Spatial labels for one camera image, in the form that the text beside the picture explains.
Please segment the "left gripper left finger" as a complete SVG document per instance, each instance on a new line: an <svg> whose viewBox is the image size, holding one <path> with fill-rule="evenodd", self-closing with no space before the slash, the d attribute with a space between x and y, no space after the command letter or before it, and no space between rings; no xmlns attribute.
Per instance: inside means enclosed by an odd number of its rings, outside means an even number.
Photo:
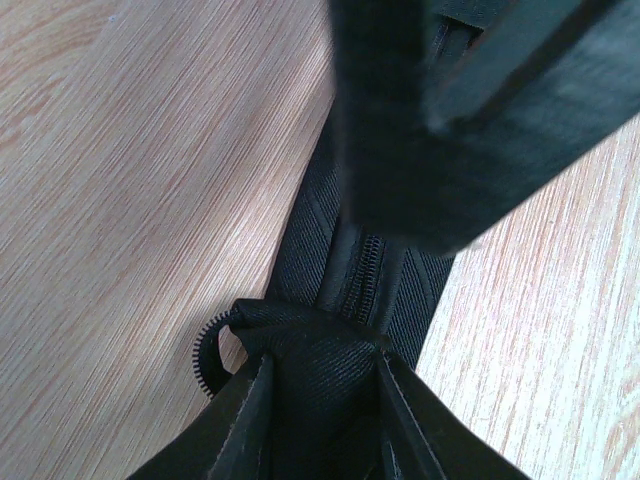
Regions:
<svg viewBox="0 0 640 480"><path fill-rule="evenodd" d="M273 359L248 360L202 413L132 479L267 479Z"/></svg>

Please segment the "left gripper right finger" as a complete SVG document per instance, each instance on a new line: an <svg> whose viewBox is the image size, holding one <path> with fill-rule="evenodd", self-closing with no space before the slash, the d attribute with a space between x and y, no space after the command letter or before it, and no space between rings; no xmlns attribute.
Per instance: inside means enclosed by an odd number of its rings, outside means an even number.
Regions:
<svg viewBox="0 0 640 480"><path fill-rule="evenodd" d="M399 357L377 357L382 451L389 479L525 479L480 440Z"/></svg>

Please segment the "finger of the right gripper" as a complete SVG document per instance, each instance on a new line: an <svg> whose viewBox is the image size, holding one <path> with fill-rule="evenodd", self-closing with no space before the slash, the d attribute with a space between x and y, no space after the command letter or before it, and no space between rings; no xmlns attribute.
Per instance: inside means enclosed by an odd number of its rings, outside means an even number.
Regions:
<svg viewBox="0 0 640 480"><path fill-rule="evenodd" d="M427 250L460 250L610 134L562 102L443 133L428 87L514 1L333 1L329 5L344 213Z"/></svg>
<svg viewBox="0 0 640 480"><path fill-rule="evenodd" d="M562 102L607 135L639 112L636 1L514 1L427 90L428 128L479 124L525 99Z"/></svg>

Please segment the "black necktie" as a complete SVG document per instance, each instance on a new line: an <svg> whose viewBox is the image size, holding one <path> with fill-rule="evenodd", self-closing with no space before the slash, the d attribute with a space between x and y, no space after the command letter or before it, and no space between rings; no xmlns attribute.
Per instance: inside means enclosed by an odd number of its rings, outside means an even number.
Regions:
<svg viewBox="0 0 640 480"><path fill-rule="evenodd" d="M395 353L415 372L455 251L411 246L345 216L335 114L336 103L265 296L210 322L194 352L211 401L248 360L273 359L267 479L389 479L377 357Z"/></svg>

